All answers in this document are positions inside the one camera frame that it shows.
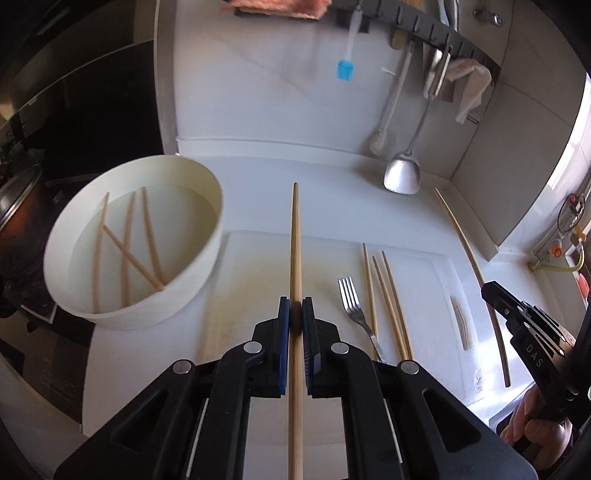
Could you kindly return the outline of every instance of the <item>wooden chopstick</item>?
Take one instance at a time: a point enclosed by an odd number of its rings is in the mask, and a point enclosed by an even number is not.
[[[460,227],[460,224],[456,220],[456,217],[454,216],[451,208],[449,208],[449,205],[447,204],[447,202],[445,201],[443,196],[441,196],[441,193],[439,193],[439,190],[434,189],[433,191],[435,192],[435,196],[437,197],[437,200],[439,200],[439,203],[441,203],[441,206],[445,210],[447,217],[450,219],[450,221],[457,233],[457,236],[460,239],[462,246],[464,247],[464,252],[466,252],[468,260],[470,261],[470,265],[472,266],[472,270],[474,271],[474,275],[476,276],[476,279],[478,280],[478,284],[480,285],[480,288],[482,288],[482,286],[485,283],[484,276],[482,275],[480,267],[478,266],[478,262],[476,261],[476,257],[474,256],[474,252],[472,251],[472,247],[470,247],[470,244],[468,243],[466,235],[464,235],[464,232],[462,231],[462,227]],[[505,386],[510,387],[511,386],[511,374],[509,373],[509,362],[507,360],[507,352],[505,350],[505,342],[503,341],[501,327],[499,326],[499,319],[496,316],[495,309],[492,306],[490,306],[489,304],[486,304],[486,306],[488,308],[488,315],[491,317],[492,329],[495,332],[496,345],[499,348],[499,354],[501,355],[501,366],[503,367],[503,377],[505,378]]]
[[[131,227],[134,222],[135,192],[132,192],[129,204],[127,205],[127,215],[125,216],[125,233],[123,236],[123,245],[129,251],[131,246]],[[121,306],[129,307],[131,298],[129,294],[129,260],[125,255],[121,258]]]
[[[289,480],[304,480],[304,344],[301,334],[300,193],[294,183],[291,207],[290,345],[289,345]]]
[[[402,337],[404,338],[404,345],[407,350],[408,360],[415,360],[413,345],[410,342],[410,337],[408,335],[408,327],[406,321],[404,320],[404,313],[402,312],[400,295],[398,295],[398,289],[396,288],[396,284],[394,283],[394,276],[392,276],[392,270],[390,269],[390,262],[388,261],[388,257],[386,256],[386,252],[384,250],[382,250],[382,256],[384,258],[384,264],[386,265],[386,272],[388,273],[390,287],[392,288],[392,299],[394,300],[394,307],[396,308],[396,314],[398,316],[398,321],[400,323],[400,328],[402,330]]]
[[[392,327],[394,328],[394,335],[396,337],[396,344],[398,345],[398,353],[400,354],[400,360],[408,360],[409,357],[408,352],[406,350],[406,343],[404,342],[404,337],[402,335],[402,328],[398,323],[398,319],[396,318],[396,313],[394,312],[394,307],[392,306],[390,295],[388,295],[388,290],[386,288],[384,276],[382,275],[382,272],[379,269],[378,261],[375,259],[375,257],[372,257],[372,259],[374,260],[375,271],[378,273],[379,286],[382,288],[382,294],[384,295],[386,308],[388,309],[388,314],[390,315],[390,321],[392,322]]]
[[[369,299],[369,326],[375,337],[378,338],[378,321],[375,314],[375,297],[374,297],[374,282],[371,278],[371,267],[369,266],[368,249],[363,243],[363,261],[365,263],[365,280],[368,289]]]
[[[103,245],[103,226],[107,215],[107,205],[109,203],[109,192],[105,194],[103,200],[103,209],[100,213],[99,227],[96,233],[95,256],[92,266],[92,312],[100,313],[100,252]]]
[[[152,221],[150,219],[150,210],[148,209],[148,190],[146,187],[142,187],[142,204],[144,206],[144,225],[146,228],[146,236],[148,237],[148,247],[150,248],[150,258],[152,260],[152,268],[154,269],[154,275],[160,280],[161,283],[164,281],[164,274],[162,267],[160,267],[160,259],[158,258],[158,249],[156,248],[156,240],[154,238],[154,230],[152,228]]]
[[[138,270],[138,272],[140,272],[146,280],[148,280],[152,286],[158,290],[158,291],[163,291],[164,290],[164,285],[162,285],[162,282],[160,280],[158,280],[157,278],[155,278],[140,262],[137,258],[134,257],[134,255],[128,251],[125,248],[125,245],[121,243],[121,241],[115,236],[115,234],[109,229],[109,227],[107,227],[106,225],[103,225],[103,229],[105,230],[105,232],[107,232],[107,235],[110,236],[111,240],[113,240],[113,243],[117,246],[117,248],[119,248],[119,250],[121,250],[121,253],[127,257],[127,259],[130,261],[130,263]]]

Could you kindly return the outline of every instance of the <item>silver rivet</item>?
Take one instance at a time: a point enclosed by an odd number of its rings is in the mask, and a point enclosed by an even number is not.
[[[413,362],[412,360],[407,360],[406,362],[402,362],[400,370],[408,375],[416,375],[418,373],[418,363]]]
[[[338,353],[339,355],[346,355],[349,353],[349,345],[343,342],[336,342],[330,346],[330,349],[334,353]]]
[[[258,353],[262,350],[262,345],[259,342],[247,342],[244,344],[244,351],[246,353]]]
[[[191,370],[191,362],[189,360],[179,360],[173,365],[173,372],[177,375],[189,373],[189,370]]]

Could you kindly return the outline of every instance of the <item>fork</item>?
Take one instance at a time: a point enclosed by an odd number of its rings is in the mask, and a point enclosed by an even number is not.
[[[355,291],[355,286],[353,285],[353,280],[351,277],[339,279],[339,290],[340,296],[343,299],[343,307],[345,308],[345,312],[357,325],[361,325],[373,343],[375,351],[378,353],[379,360],[383,364],[387,364],[388,360],[384,355],[382,347],[379,345],[377,337],[374,335],[368,323],[365,321],[365,315],[363,314],[363,310],[359,304],[359,298],[357,297],[357,292]]]

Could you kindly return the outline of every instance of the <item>cutting board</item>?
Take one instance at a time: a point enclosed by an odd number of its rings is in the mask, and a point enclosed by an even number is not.
[[[369,255],[376,256],[382,267],[382,250],[387,253],[392,267],[417,361],[465,404],[480,399],[482,379],[478,339],[466,296],[451,260],[428,252],[368,245]],[[289,263],[288,235],[247,231],[229,234],[207,306],[206,337],[200,361],[220,358],[231,347],[250,340],[257,323],[277,315],[280,297],[289,296]],[[394,331],[375,272],[373,275],[379,341],[389,363],[397,364],[400,357]],[[343,310],[337,279],[344,276],[352,277],[367,316],[369,309],[362,245],[302,237],[304,297],[312,297],[316,317],[334,323],[343,341],[363,349],[374,358],[366,333],[349,320]],[[469,343],[472,345],[467,351],[462,346],[451,296],[460,303],[467,320]],[[339,465],[344,465],[343,475],[335,473],[335,478],[345,478],[340,400],[306,397],[304,412],[304,444],[306,447],[341,444],[341,449],[329,448],[330,458],[325,456],[324,462],[332,464],[337,470]],[[247,463],[249,445],[287,445],[285,398],[253,399]],[[282,478],[286,472],[266,473]],[[305,474],[306,478],[316,477],[312,471]]]

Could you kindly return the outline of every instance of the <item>countertop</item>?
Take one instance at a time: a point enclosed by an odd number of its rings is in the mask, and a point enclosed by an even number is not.
[[[186,156],[191,156],[190,150],[190,146],[181,146]],[[423,187],[418,195],[408,197],[386,191],[381,186],[379,173],[371,169],[356,171],[240,157],[200,157],[198,160],[207,165],[222,184],[226,233],[233,230],[288,233],[291,186],[297,181],[303,235],[447,255],[468,297],[483,359],[485,398],[470,408],[487,423],[530,384],[531,377],[509,344],[510,335],[502,325],[512,376],[511,388],[504,387],[499,353],[478,283],[430,187]],[[543,277],[534,275],[525,264],[487,263],[478,251],[476,254],[486,280],[499,281],[517,297],[541,306],[560,320],[556,300],[545,287]],[[97,431],[175,360],[202,360],[201,333],[208,320],[207,299],[218,265],[201,292],[171,318],[143,329],[95,329],[85,383],[84,434]]]

